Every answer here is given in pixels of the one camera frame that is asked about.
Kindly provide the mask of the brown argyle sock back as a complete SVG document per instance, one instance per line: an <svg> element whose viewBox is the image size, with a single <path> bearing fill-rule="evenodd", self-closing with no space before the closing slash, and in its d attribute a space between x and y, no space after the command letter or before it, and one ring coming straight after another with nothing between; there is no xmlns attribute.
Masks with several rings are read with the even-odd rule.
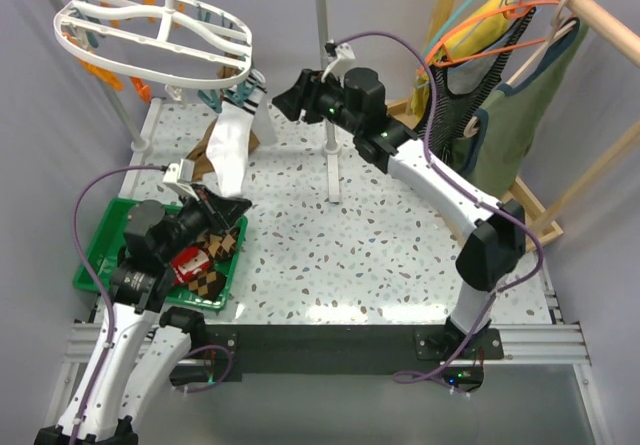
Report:
<svg viewBox="0 0 640 445"><path fill-rule="evenodd" d="M239 228L233 228L224 235L205 233L195 242L195 246L205 252L213 262L223 262L233 257L238 249Z"/></svg>

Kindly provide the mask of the brown argyle sock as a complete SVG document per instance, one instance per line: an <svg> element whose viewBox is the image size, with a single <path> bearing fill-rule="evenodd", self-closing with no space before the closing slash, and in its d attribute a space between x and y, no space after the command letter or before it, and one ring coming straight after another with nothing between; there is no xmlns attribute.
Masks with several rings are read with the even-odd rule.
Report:
<svg viewBox="0 0 640 445"><path fill-rule="evenodd" d="M215 302L226 286L227 277L217 270L204 272L186 284L198 297Z"/></svg>
<svg viewBox="0 0 640 445"><path fill-rule="evenodd" d="M195 242L195 246L205 252L213 262L223 262L233 257L238 249L239 228L233 228L224 235L205 233Z"/></svg>

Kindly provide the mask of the white striped sock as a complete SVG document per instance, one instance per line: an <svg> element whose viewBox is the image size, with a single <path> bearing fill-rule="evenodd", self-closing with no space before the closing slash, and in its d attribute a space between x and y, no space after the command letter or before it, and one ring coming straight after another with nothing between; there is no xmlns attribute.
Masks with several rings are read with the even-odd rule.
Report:
<svg viewBox="0 0 640 445"><path fill-rule="evenodd" d="M205 150L205 155L214 168L222 197L242 196L248 166L250 132L256 113L256 103L250 99L251 94L241 106L227 98L223 99L221 113Z"/></svg>
<svg viewBox="0 0 640 445"><path fill-rule="evenodd" d="M262 145L274 145L277 142L277 133L268 111L266 78L255 68L251 70L250 77L256 82L256 87L250 96L250 99L256 103L252 130Z"/></svg>

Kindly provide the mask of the red christmas sock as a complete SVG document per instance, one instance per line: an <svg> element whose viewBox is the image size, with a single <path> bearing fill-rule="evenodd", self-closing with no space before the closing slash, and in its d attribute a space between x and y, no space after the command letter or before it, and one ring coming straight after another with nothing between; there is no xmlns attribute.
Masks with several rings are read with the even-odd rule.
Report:
<svg viewBox="0 0 640 445"><path fill-rule="evenodd" d="M171 261L175 273L174 284L191 282L211 265L209 256L199 247L190 246Z"/></svg>

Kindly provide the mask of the brown argyle sock front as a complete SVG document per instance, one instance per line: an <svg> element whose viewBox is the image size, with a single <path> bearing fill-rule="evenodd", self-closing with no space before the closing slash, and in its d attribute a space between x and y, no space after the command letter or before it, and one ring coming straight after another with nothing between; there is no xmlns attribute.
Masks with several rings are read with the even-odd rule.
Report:
<svg viewBox="0 0 640 445"><path fill-rule="evenodd" d="M204 272L186 284L198 297L215 302L226 286L227 277L217 270Z"/></svg>

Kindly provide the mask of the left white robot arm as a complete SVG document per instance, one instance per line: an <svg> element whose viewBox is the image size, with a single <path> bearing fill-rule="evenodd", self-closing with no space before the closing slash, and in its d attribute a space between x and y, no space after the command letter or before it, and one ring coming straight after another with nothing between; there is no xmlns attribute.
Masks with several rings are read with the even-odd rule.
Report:
<svg viewBox="0 0 640 445"><path fill-rule="evenodd" d="M178 362L211 348L201 313L162 309L176 278L172 262L204 233L231 231L251 206L195 184L175 213L156 200L131 208L84 376L65 412L38 432L36 443L137 443L140 419Z"/></svg>

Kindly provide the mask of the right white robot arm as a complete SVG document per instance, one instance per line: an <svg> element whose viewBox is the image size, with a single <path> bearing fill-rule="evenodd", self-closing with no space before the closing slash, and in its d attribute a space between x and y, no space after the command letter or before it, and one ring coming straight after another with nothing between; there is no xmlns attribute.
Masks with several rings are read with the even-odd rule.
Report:
<svg viewBox="0 0 640 445"><path fill-rule="evenodd" d="M453 223L463 237L455 262L462 286L446 320L445 344L452 355L469 357L481 345L497 285L525 253L523 207L500 203L437 157L425 156L420 137L389 114L386 89L369 68L343 78L304 69L272 104L290 121L328 121L350 133L363 160L410 186Z"/></svg>

